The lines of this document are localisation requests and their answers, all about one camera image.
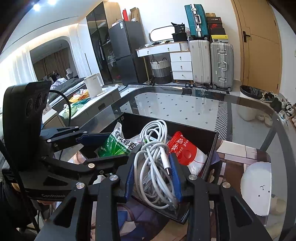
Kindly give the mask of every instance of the teal suitcase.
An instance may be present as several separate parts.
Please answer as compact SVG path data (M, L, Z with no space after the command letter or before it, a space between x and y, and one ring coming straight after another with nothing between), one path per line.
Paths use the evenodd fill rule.
M185 5L191 35L199 39L209 40L207 18L201 4Z

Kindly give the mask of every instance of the white dresser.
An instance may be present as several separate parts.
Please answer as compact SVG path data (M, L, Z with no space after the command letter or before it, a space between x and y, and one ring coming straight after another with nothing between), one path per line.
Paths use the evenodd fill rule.
M170 53L174 80L193 80L191 55L188 50L188 42L173 42L137 49L138 57L159 53Z
M191 54L189 51L170 53L174 80L193 80Z

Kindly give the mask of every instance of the ceiling light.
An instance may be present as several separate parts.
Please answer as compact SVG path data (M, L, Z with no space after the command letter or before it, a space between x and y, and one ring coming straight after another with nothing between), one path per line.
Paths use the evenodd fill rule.
M57 2L57 0L48 0L48 3L49 3L50 5L55 5L56 2Z
M39 11L39 10L40 10L40 5L39 5L39 4L35 4L35 5L33 6L33 9L34 9L35 11Z

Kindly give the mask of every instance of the dresser drawer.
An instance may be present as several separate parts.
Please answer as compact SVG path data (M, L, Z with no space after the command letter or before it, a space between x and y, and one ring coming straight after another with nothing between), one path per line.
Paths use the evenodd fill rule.
M191 71L173 71L174 80L193 80Z
M156 48L157 53L168 53L168 52L181 51L179 43L160 44L160 45L156 45L155 48Z
M190 52L170 53L171 62L189 62L191 61Z
M156 54L155 53L156 49L155 47L149 47L149 48L143 48L137 50L138 57L143 57L151 54Z
M192 71L191 62L171 62L172 71Z
M171 44L160 44L148 48L142 48L137 50L138 57L143 57L152 54L158 53L168 53L168 52L177 52L181 51L179 43Z

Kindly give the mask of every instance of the white suitcase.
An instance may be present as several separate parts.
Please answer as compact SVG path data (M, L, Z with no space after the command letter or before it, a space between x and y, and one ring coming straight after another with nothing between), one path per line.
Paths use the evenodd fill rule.
M189 42L193 81L199 84L211 84L210 42L193 40Z

